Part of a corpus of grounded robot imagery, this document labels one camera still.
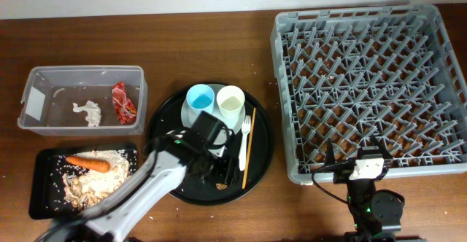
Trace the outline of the red snack wrapper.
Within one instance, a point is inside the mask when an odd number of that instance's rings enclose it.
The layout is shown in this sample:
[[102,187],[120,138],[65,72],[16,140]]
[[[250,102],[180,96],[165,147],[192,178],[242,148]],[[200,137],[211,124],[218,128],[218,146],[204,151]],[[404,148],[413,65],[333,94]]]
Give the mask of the red snack wrapper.
[[123,81],[118,82],[112,87],[112,103],[117,119],[122,125],[136,120],[137,110],[131,99],[127,96]]

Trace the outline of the orange carrot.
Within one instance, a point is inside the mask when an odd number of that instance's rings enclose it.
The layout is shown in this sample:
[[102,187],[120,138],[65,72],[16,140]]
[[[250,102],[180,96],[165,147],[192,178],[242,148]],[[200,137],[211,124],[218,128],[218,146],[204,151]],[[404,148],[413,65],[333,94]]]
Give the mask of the orange carrot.
[[95,160],[90,158],[69,156],[65,158],[66,162],[79,167],[87,168],[90,170],[106,173],[110,171],[111,165],[104,160]]

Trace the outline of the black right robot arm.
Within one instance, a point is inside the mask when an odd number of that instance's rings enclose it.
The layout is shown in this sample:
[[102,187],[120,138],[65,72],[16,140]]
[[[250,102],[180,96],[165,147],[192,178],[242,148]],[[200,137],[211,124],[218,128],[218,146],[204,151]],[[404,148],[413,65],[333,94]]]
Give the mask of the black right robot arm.
[[333,174],[334,184],[345,184],[345,204],[354,220],[355,231],[346,232],[344,240],[395,241],[401,230],[404,197],[390,190],[378,190],[375,182],[383,179],[393,157],[374,136],[370,144],[357,150],[357,156],[336,162],[331,141],[327,141],[324,170]]

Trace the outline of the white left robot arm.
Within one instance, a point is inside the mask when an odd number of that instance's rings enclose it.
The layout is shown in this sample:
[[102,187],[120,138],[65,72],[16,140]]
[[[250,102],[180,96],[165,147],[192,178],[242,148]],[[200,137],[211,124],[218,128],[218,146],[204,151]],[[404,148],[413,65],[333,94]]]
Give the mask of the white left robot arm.
[[213,149],[228,146],[235,133],[207,112],[189,128],[154,138],[144,164],[118,189],[76,216],[58,221],[37,241],[124,241],[133,227],[186,176],[209,177],[220,167]]

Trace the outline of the white napkin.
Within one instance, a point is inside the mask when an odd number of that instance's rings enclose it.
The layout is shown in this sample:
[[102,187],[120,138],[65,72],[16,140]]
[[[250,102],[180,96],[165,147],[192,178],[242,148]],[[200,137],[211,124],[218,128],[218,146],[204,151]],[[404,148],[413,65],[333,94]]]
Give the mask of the white napkin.
[[92,101],[87,101],[83,106],[73,103],[73,112],[86,112],[85,120],[88,122],[88,127],[98,127],[101,123],[101,109]]

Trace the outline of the brown food scrap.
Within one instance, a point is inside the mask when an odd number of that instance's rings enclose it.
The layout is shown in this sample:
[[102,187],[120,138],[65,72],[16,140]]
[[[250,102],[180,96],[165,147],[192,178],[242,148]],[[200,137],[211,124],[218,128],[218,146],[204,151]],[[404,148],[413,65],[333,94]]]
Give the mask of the brown food scrap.
[[216,184],[216,188],[217,188],[218,190],[224,190],[224,189],[226,189],[227,187],[228,187],[228,186],[227,186],[226,184],[221,184],[221,183],[217,183],[217,184]]

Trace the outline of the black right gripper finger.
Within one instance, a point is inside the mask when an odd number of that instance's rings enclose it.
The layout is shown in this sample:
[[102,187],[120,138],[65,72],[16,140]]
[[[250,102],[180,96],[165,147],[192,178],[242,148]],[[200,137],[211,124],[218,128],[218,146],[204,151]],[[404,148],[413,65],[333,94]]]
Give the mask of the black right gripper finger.
[[388,152],[383,144],[381,144],[374,135],[370,136],[370,142],[373,147],[377,147],[378,152],[383,158],[392,158],[392,155]]
[[327,145],[327,149],[326,149],[326,155],[325,155],[325,164],[333,165],[335,163],[335,156],[333,152],[333,143],[329,138],[326,141],[326,145]]

